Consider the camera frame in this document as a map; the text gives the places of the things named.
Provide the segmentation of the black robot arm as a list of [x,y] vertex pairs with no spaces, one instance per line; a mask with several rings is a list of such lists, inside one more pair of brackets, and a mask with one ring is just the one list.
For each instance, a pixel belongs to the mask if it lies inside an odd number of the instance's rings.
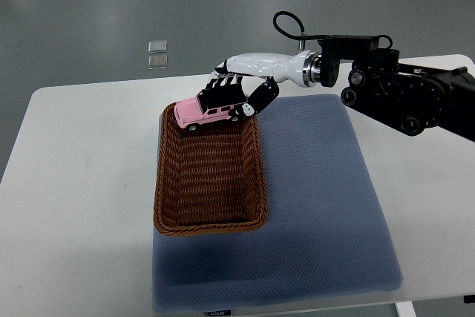
[[386,126],[416,136],[440,127],[474,140],[474,77],[465,67],[444,70],[402,64],[399,51],[379,45],[379,36],[317,36],[320,52],[300,49],[294,56],[245,53],[229,57],[210,76],[200,101],[223,99],[245,76],[263,79],[231,110],[233,119],[260,113],[279,93],[279,83],[302,88],[335,85],[341,61],[352,69],[341,92],[347,107]]

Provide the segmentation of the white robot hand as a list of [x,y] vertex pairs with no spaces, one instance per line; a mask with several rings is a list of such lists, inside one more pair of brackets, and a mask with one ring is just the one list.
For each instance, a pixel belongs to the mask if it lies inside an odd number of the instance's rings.
[[[221,103],[223,105],[243,103],[229,112],[231,118],[253,117],[278,97],[277,83],[289,80],[302,88],[314,87],[320,82],[320,65],[319,53],[311,50],[296,55],[242,53],[231,56],[215,67],[213,74],[238,75],[211,79],[198,94],[198,101],[202,108],[216,108]],[[242,88],[243,76],[268,79],[246,98]]]

